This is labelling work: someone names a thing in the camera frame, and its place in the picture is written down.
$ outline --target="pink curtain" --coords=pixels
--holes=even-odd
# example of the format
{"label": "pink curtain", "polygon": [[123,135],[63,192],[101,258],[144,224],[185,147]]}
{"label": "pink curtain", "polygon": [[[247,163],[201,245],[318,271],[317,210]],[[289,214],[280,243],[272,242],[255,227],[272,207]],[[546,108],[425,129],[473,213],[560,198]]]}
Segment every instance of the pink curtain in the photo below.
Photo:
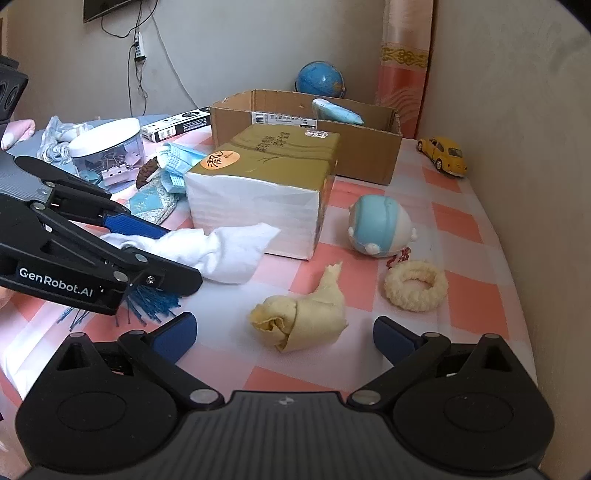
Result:
{"label": "pink curtain", "polygon": [[433,0],[386,0],[376,103],[400,114],[402,134],[415,136],[427,78]]}

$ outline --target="blue tassel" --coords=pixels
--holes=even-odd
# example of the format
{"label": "blue tassel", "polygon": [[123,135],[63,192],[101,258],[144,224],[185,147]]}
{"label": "blue tassel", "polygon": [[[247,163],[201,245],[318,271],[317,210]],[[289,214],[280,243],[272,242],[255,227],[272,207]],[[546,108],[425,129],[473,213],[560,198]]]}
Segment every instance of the blue tassel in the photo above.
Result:
{"label": "blue tassel", "polygon": [[[162,320],[158,315],[164,316],[165,319],[169,316],[173,316],[174,313],[172,309],[180,307],[179,300],[179,297],[176,295],[140,285],[129,292],[125,299],[128,308],[128,323],[131,323],[129,311],[133,312],[143,326],[146,326],[148,323],[144,320],[144,315],[141,313],[142,311],[149,319],[156,323],[162,323]],[[74,307],[68,307],[58,317],[56,323],[62,322],[74,310]],[[70,331],[72,331],[77,325],[80,325],[89,314],[90,312],[88,311],[85,312],[78,309],[74,316],[74,320],[70,325]],[[117,327],[119,326],[117,315],[115,315],[115,325]]]}

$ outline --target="tissue paper pack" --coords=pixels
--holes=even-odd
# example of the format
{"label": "tissue paper pack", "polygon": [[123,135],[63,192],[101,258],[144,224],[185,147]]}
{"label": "tissue paper pack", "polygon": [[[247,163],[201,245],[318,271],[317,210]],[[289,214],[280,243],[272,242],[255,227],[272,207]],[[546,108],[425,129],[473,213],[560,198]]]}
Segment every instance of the tissue paper pack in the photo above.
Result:
{"label": "tissue paper pack", "polygon": [[320,236],[337,163],[338,134],[252,125],[185,176],[193,223],[267,223],[281,230],[267,253],[308,260]]}

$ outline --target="wall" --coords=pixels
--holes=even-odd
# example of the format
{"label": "wall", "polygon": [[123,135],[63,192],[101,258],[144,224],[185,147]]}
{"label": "wall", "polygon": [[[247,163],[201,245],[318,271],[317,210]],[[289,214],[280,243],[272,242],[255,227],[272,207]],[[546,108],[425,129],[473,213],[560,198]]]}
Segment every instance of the wall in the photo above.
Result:
{"label": "wall", "polygon": [[591,469],[591,35],[556,0],[442,0],[421,136],[462,145],[556,416],[553,479]]}
{"label": "wall", "polygon": [[[8,23],[9,55],[30,83],[19,118],[84,121],[129,116],[126,62],[132,37],[109,37],[100,20],[82,23],[82,0],[16,0]],[[124,34],[139,3],[105,18]],[[144,2],[144,11],[153,0]],[[384,0],[160,0],[155,16],[173,65],[191,97],[210,105],[252,89],[292,89],[299,69],[328,60],[345,75],[348,97],[372,102],[377,87]],[[164,54],[152,20],[141,28],[148,58],[148,113],[191,108]],[[134,114],[143,110],[133,60]]]}

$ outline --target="electrical cable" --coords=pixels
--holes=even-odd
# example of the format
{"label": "electrical cable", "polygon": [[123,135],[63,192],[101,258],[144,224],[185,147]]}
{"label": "electrical cable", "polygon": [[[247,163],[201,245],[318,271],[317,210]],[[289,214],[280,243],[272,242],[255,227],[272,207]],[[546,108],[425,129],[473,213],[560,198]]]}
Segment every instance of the electrical cable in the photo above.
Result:
{"label": "electrical cable", "polygon": [[[141,18],[141,8],[142,8],[142,3],[143,3],[143,0],[141,0],[141,1],[140,1],[140,3],[139,3],[139,13],[140,13],[140,18]],[[105,26],[104,26],[104,24],[103,24],[103,19],[105,18],[104,16],[102,16],[102,17],[100,18],[100,27],[101,27],[101,29],[102,29],[102,31],[103,31],[103,32],[105,32],[107,35],[110,35],[111,37],[116,37],[116,38],[127,38],[127,37],[129,37],[130,33],[132,33],[133,31],[137,31],[137,29],[138,29],[139,27],[141,27],[142,25],[144,25],[144,24],[145,24],[145,23],[146,23],[146,22],[147,22],[147,21],[148,21],[148,20],[149,20],[149,19],[150,19],[150,18],[151,18],[153,15],[154,15],[154,12],[155,12],[155,10],[156,10],[156,7],[157,7],[157,6],[158,6],[158,0],[156,0],[156,2],[155,2],[155,4],[154,4],[154,7],[153,7],[152,11],[150,12],[150,14],[149,14],[149,15],[148,15],[148,16],[147,16],[145,19],[143,19],[141,22],[140,22],[140,21],[139,21],[139,19],[138,19],[138,21],[136,22],[135,26],[134,26],[133,28],[130,28],[130,29],[129,29],[129,31],[127,32],[127,35],[117,35],[117,34],[115,34],[115,33],[111,33],[111,32],[109,32],[109,31],[107,31],[107,30],[105,29]]]}
{"label": "electrical cable", "polygon": [[135,78],[138,81],[138,93],[144,99],[144,113],[142,113],[142,116],[144,116],[146,114],[146,110],[148,108],[148,98],[149,98],[148,92],[146,92],[146,90],[144,89],[144,87],[142,85],[142,80],[144,78],[144,63],[145,63],[145,61],[135,63]]}
{"label": "electrical cable", "polygon": [[135,45],[130,46],[129,54],[127,55],[127,93],[129,95],[129,116],[134,115],[133,107],[131,106],[131,84],[129,82],[129,62],[131,61],[131,51],[135,48]]}
{"label": "electrical cable", "polygon": [[174,67],[173,61],[170,59],[170,55],[168,54],[168,50],[166,48],[166,45],[164,44],[164,40],[162,39],[162,35],[160,34],[160,29],[158,28],[158,24],[156,23],[156,15],[154,15],[153,13],[154,12],[152,12],[152,21],[154,22],[154,26],[156,27],[156,33],[158,34],[158,40],[160,41],[160,44],[162,45],[162,48],[164,50],[164,54],[166,55],[166,59],[168,60],[168,64],[170,65],[170,68],[173,71],[174,76],[176,77],[178,84],[181,86],[181,88],[183,89],[183,92],[185,93],[185,95],[187,96],[187,98],[193,104],[193,107],[194,108],[199,108],[197,106],[197,103],[195,102],[195,100],[193,100],[193,97],[191,97],[191,94],[186,89],[185,85],[183,84],[183,81],[181,80],[181,77],[178,75],[177,69]]}

